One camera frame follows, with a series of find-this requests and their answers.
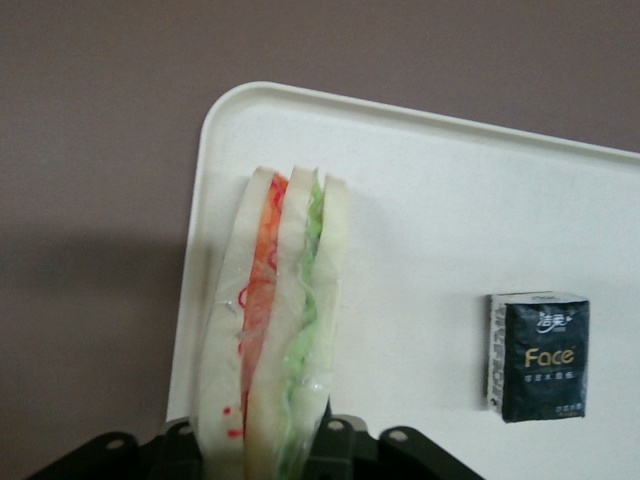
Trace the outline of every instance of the screw hole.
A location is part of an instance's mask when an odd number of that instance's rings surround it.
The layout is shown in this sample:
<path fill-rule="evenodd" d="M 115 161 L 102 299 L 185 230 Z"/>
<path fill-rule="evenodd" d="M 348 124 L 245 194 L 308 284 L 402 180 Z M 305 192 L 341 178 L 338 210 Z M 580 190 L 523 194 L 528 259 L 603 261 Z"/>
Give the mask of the screw hole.
<path fill-rule="evenodd" d="M 328 424 L 327 427 L 329 428 L 329 430 L 333 431 L 333 432 L 339 432 L 340 430 L 342 430 L 344 428 L 344 425 L 342 424 L 342 422 L 338 421 L 338 420 L 331 420 Z"/>
<path fill-rule="evenodd" d="M 117 438 L 107 443 L 107 450 L 116 450 L 124 445 L 124 440 Z"/>
<path fill-rule="evenodd" d="M 389 433 L 389 438 L 396 442 L 406 442 L 409 440 L 409 436 L 401 430 L 393 430 Z"/>

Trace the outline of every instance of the brand logo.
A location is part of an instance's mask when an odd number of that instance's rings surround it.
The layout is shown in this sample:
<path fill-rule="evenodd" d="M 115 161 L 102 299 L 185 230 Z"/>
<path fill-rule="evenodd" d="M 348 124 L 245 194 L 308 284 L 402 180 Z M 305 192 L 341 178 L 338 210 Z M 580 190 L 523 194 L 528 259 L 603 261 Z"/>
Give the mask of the brand logo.
<path fill-rule="evenodd" d="M 549 332 L 564 332 L 567 329 L 567 324 L 571 321 L 571 317 L 569 315 L 563 315 L 561 313 L 557 313 L 555 315 L 548 315 L 544 312 L 540 312 L 540 320 L 538 321 L 538 325 L 536 327 L 536 331 L 538 333 L 549 333 Z"/>

